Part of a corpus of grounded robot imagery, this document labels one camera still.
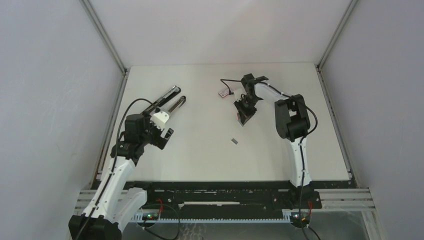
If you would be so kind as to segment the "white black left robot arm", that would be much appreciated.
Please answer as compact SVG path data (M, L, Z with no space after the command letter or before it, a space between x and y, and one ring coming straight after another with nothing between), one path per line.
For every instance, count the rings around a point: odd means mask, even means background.
M161 150L165 148L174 132L169 128L163 133L170 117L170 112L159 110L153 114L131 114L122 120L120 125L124 129L112 147L106 177L101 180L83 212L69 220L73 240L120 240L136 211L155 205L157 196L148 189L133 187L123 200L120 200L120 196L145 147L153 145Z

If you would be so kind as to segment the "black stapler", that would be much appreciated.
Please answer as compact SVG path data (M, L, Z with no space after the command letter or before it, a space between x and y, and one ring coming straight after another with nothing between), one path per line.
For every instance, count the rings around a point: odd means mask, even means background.
M157 108L162 107L167 102L169 102L172 98L177 96L181 92L181 88L174 85L171 87L164 95L159 97L155 102L153 102L149 107L147 107L143 112L151 113Z

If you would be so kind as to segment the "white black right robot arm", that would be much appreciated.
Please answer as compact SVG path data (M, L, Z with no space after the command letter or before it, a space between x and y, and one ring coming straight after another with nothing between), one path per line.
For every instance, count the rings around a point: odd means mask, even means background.
M309 201L308 193L301 189L311 182L307 168L306 137L311 127L308 108L302 95L289 95L266 83L265 76L246 74L240 80L244 91L234 91L239 123L244 126L256 113L258 101L266 101L274 109L275 129L285 140L291 167L291 185L296 189L289 194L289 203L302 208Z

